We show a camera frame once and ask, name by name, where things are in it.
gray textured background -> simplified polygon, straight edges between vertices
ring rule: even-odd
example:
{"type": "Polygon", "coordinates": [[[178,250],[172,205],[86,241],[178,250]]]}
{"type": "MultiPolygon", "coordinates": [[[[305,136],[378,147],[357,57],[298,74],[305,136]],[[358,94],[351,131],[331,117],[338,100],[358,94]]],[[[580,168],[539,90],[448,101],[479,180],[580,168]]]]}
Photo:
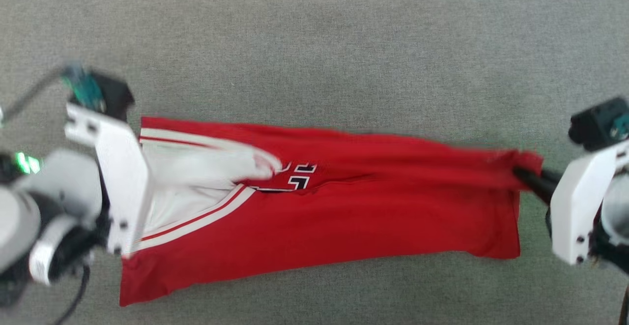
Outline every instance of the gray textured background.
{"type": "MultiPolygon", "coordinates": [[[[563,168],[569,115],[629,92],[629,0],[0,0],[0,103],[67,59],[128,80],[140,115],[391,132],[534,148],[563,168]]],[[[71,146],[61,87],[0,146],[71,146]]],[[[117,306],[97,255],[70,324],[613,324],[627,281],[553,257],[522,203],[522,256],[369,260],[200,285],[117,306]]],[[[42,324],[77,287],[31,287],[2,323],[42,324]]]]}

red fabric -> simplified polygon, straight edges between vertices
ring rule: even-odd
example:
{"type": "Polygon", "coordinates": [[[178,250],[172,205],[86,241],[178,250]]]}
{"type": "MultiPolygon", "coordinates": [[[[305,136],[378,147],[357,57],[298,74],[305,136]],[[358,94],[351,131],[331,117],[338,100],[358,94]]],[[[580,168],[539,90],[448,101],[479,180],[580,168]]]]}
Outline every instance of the red fabric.
{"type": "Polygon", "coordinates": [[[123,306],[194,283],[366,258],[442,251],[516,258],[525,186],[512,168],[542,166],[530,152],[393,135],[163,118],[143,118],[142,127],[243,142],[291,164],[245,184],[290,189],[290,177],[310,179],[303,190],[256,191],[226,217],[123,260],[123,306]],[[294,171],[299,164],[316,170],[294,171]]]}

green light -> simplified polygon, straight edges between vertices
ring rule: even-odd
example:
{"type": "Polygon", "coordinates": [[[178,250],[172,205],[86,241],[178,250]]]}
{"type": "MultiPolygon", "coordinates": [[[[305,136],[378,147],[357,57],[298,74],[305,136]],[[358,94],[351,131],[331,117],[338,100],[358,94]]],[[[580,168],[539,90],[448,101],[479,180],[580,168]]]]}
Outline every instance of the green light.
{"type": "Polygon", "coordinates": [[[18,168],[25,174],[36,174],[41,170],[41,163],[38,159],[25,155],[24,152],[15,154],[15,161],[18,168]]]}
{"type": "Polygon", "coordinates": [[[33,157],[29,157],[29,166],[33,174],[38,173],[41,169],[39,161],[37,159],[34,159],[33,157]]]}
{"type": "Polygon", "coordinates": [[[18,154],[15,155],[15,157],[18,161],[18,167],[20,168],[20,170],[22,170],[22,173],[30,174],[31,167],[29,166],[29,162],[27,162],[27,155],[25,155],[22,152],[19,152],[18,154]]]}

red jersey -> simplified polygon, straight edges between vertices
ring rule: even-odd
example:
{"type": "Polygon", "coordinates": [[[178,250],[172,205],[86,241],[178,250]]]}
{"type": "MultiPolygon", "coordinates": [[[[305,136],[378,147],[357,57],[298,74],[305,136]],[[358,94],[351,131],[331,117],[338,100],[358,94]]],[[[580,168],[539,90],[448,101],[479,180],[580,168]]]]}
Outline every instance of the red jersey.
{"type": "Polygon", "coordinates": [[[519,256],[517,150],[143,118],[158,192],[120,305],[193,285],[384,256],[519,256]]]}

black cable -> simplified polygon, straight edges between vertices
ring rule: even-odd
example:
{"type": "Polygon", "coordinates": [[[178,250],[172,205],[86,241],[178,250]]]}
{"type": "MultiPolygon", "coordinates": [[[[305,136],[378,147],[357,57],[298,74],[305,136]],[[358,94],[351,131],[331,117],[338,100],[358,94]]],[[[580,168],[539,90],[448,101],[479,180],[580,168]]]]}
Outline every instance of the black cable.
{"type": "Polygon", "coordinates": [[[44,89],[46,89],[51,83],[56,81],[61,77],[63,73],[65,73],[66,67],[57,67],[54,68],[40,79],[37,83],[35,83],[27,92],[25,92],[20,99],[15,101],[11,106],[2,110],[2,123],[7,123],[14,119],[24,107],[28,105],[33,99],[35,99],[44,89]]]}
{"type": "Polygon", "coordinates": [[[79,302],[81,302],[81,299],[83,298],[83,295],[85,294],[85,289],[87,289],[87,283],[89,282],[89,272],[90,272],[89,266],[83,265],[83,277],[81,277],[81,286],[79,287],[79,291],[77,292],[76,297],[74,298],[74,300],[72,301],[68,309],[65,311],[65,313],[59,319],[57,319],[53,323],[53,325],[61,325],[77,309],[77,305],[79,305],[79,302]]]}

